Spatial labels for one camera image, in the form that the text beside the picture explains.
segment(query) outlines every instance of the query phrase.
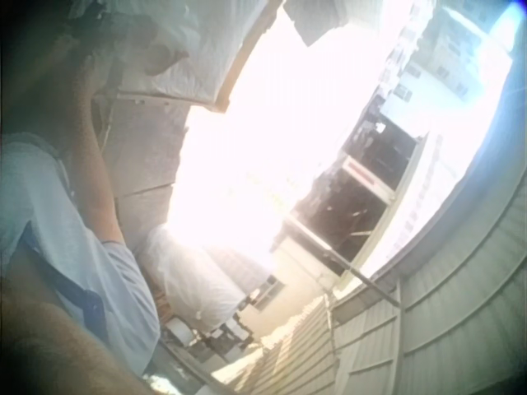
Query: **window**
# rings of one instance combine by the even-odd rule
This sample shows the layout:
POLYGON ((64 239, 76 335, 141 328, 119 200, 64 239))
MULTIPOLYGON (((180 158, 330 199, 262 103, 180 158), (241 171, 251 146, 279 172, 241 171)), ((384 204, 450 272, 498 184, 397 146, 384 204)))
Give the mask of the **window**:
POLYGON ((437 68, 437 75, 441 78, 447 78, 449 76, 450 72, 446 70, 444 67, 439 66, 437 68))
POLYGON ((275 276, 269 276, 267 281, 251 294, 250 303, 256 309, 262 311, 278 295, 283 287, 284 285, 275 276))
POLYGON ((416 78, 419 78, 421 76, 421 71, 417 70, 414 66, 411 65, 408 65, 406 67, 406 72, 416 78))
POLYGON ((457 93, 459 96, 465 96, 468 91, 469 91, 469 88, 467 88, 462 83, 459 83, 457 87, 455 88, 455 93, 457 93))
POLYGON ((401 37, 408 41, 414 41, 417 36, 417 32, 409 29, 408 27, 405 27, 403 31, 401 31, 401 37))
POLYGON ((453 45, 452 43, 449 43, 448 44, 448 48, 450 51, 452 51, 453 53, 455 53, 456 55, 460 56, 461 55, 461 52, 455 47, 455 45, 453 45))
POLYGON ((419 12, 421 11, 421 8, 419 6, 416 6, 415 4, 412 5, 412 9, 410 10, 411 16, 418 16, 419 12))
POLYGON ((464 0, 463 9, 467 12, 471 12, 474 9, 474 4, 470 0, 464 0))
POLYGON ((407 103, 412 99, 412 91, 407 89, 405 86, 398 84, 394 89, 394 95, 400 97, 407 103))
POLYGON ((452 35, 449 35, 448 38, 450 39, 450 41, 452 41, 454 45, 460 44, 458 35, 452 34, 452 35))

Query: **beige wall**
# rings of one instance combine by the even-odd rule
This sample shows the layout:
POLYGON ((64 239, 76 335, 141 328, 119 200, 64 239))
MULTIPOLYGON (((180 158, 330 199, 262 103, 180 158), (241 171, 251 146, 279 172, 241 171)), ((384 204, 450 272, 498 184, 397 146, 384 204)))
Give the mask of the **beige wall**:
POLYGON ((280 244, 273 257, 276 262, 273 275, 284 284, 284 288, 262 311, 249 305, 240 313, 242 323, 254 332, 255 337, 267 336, 287 323, 315 297, 330 292, 339 279, 290 238, 280 244))

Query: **metal pole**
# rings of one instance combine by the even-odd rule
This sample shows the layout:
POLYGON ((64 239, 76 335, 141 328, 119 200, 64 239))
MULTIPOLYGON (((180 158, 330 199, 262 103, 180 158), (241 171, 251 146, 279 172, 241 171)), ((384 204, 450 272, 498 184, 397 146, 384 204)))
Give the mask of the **metal pole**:
POLYGON ((388 302, 390 302, 393 306, 397 308, 400 307, 400 304, 397 300, 395 300, 390 295, 388 295, 386 292, 384 292, 381 288, 379 288, 378 285, 376 285, 373 281, 371 281, 369 278, 364 276, 356 268, 352 267, 352 264, 348 262, 341 254, 337 253, 334 249, 331 248, 331 246, 328 243, 323 241, 319 236, 315 235, 311 230, 307 229, 295 217, 288 215, 286 217, 286 222, 288 222, 293 227, 295 227, 297 230, 299 230, 311 242, 313 242, 318 247, 323 249, 331 258, 333 258, 338 264, 340 264, 340 266, 342 266, 346 270, 349 270, 353 274, 353 276, 357 277, 367 286, 376 290, 379 293, 379 295, 383 297, 383 299, 388 300, 388 302))

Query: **white bag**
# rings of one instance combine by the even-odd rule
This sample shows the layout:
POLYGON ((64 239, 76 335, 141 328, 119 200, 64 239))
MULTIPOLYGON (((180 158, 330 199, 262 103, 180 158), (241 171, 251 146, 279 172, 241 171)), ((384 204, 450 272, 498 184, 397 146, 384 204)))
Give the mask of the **white bag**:
POLYGON ((245 299, 241 289, 201 248, 178 242, 165 225, 150 232, 138 260, 190 327, 213 331, 245 299))

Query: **wall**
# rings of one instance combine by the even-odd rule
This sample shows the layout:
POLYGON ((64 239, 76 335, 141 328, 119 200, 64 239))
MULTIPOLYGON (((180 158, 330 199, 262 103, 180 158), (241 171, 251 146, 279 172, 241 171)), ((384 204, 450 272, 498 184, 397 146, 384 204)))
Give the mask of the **wall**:
POLYGON ((330 292, 338 280, 336 274, 290 238, 280 244, 273 258, 273 275, 284 288, 262 311, 249 305, 240 312, 242 323, 256 337, 266 336, 285 324, 314 298, 330 292))
POLYGON ((421 72, 419 78, 405 72, 399 81, 412 91, 410 101, 407 103, 392 93, 380 113, 411 137, 419 137, 426 134, 432 125, 444 123, 446 119, 453 119, 454 115, 462 113, 467 104, 424 68, 415 62, 409 65, 421 72))

